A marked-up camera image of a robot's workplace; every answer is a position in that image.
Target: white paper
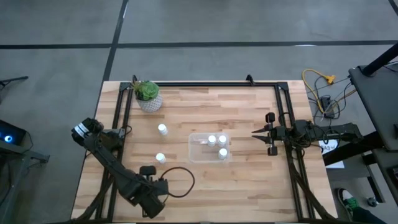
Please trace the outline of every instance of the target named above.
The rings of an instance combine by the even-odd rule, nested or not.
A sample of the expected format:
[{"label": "white paper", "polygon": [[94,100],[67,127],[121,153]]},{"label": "white paper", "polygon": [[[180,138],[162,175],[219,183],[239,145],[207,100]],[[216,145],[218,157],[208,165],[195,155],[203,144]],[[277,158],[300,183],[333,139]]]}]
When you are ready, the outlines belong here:
[{"label": "white paper", "polygon": [[[328,152],[336,149],[337,140],[329,140],[328,144],[325,144],[323,141],[319,141],[319,146],[323,149],[322,154],[325,154],[325,153],[328,153]],[[343,161],[339,161],[334,164],[330,164],[330,165],[326,166],[326,168],[344,169],[344,163],[343,163]]]}]

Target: wooden table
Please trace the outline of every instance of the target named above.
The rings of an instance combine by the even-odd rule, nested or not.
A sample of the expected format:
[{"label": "wooden table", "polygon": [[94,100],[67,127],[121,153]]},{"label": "wooden table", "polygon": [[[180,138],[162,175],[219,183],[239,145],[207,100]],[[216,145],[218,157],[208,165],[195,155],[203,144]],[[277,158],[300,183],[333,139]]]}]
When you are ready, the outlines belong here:
[{"label": "wooden table", "polygon": [[[96,119],[105,128],[113,121],[120,82],[104,82]],[[296,119],[312,119],[302,81],[288,81]],[[196,184],[184,198],[172,198],[154,219],[142,218],[140,206],[133,207],[119,195],[114,222],[292,222],[297,221],[284,146],[277,143],[278,156],[268,156],[267,147],[251,137],[251,131],[265,124],[268,112],[278,115],[273,88],[268,87],[161,87],[164,102],[155,113],[140,110],[132,102],[123,164],[136,172],[140,166],[155,165],[158,176],[166,169],[184,166],[196,178]],[[169,130],[161,136],[157,126]],[[232,158],[226,164],[194,164],[188,158],[191,133],[225,132],[229,135]],[[163,152],[165,164],[155,161]],[[336,216],[331,189],[322,155],[317,147],[305,150],[310,188],[330,214]],[[72,212],[78,217],[98,193],[103,167],[90,156],[86,159]],[[184,194],[191,177],[182,170],[165,176],[169,190]],[[303,210],[306,211],[303,193]]]}]

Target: transparent bin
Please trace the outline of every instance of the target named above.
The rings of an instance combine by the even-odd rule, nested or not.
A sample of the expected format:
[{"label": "transparent bin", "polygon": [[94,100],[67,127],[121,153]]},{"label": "transparent bin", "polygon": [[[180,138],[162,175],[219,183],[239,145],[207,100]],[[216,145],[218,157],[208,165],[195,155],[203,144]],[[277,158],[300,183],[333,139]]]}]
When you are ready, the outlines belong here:
[{"label": "transparent bin", "polygon": [[[216,136],[216,144],[214,146],[208,145],[209,136]],[[223,147],[218,145],[218,137],[224,135],[226,142]],[[231,158],[229,153],[229,136],[226,133],[192,133],[188,137],[189,160],[191,162],[204,163],[204,162],[228,162]],[[218,157],[220,149],[227,150],[225,159]]]}]

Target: sneaker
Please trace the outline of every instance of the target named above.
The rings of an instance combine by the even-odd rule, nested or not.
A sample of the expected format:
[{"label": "sneaker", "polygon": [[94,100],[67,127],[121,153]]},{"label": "sneaker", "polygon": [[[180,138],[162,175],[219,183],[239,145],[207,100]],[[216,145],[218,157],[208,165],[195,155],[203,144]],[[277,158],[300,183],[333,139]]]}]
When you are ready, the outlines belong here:
[{"label": "sneaker", "polygon": [[345,207],[349,219],[353,218],[354,208],[358,208],[358,201],[346,189],[337,189],[337,197],[340,203]]}]

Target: concrete floor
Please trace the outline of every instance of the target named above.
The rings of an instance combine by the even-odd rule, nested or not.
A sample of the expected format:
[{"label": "concrete floor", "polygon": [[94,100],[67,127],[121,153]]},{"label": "concrete floor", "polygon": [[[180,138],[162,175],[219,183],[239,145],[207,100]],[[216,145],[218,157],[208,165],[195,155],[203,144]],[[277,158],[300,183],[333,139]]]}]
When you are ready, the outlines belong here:
[{"label": "concrete floor", "polygon": [[[0,45],[111,43],[121,3],[0,0]],[[394,40],[397,24],[387,0],[130,0],[119,42]],[[299,80],[302,70],[314,68],[341,80],[349,68],[389,47],[118,49],[109,79],[135,74],[148,80],[242,80],[251,74],[257,80]],[[84,155],[70,130],[94,115],[108,54],[109,49],[0,50],[0,79],[30,77],[2,91],[0,118],[28,130],[34,149],[51,155],[45,167],[26,176],[14,223],[68,220]],[[317,76],[307,77],[313,83]],[[320,94],[336,96],[347,83]],[[358,95],[348,98],[333,124],[347,122],[363,134],[374,131]],[[393,223],[398,208],[380,182],[387,203],[371,211]],[[372,196],[366,179],[333,181],[331,187]]]}]

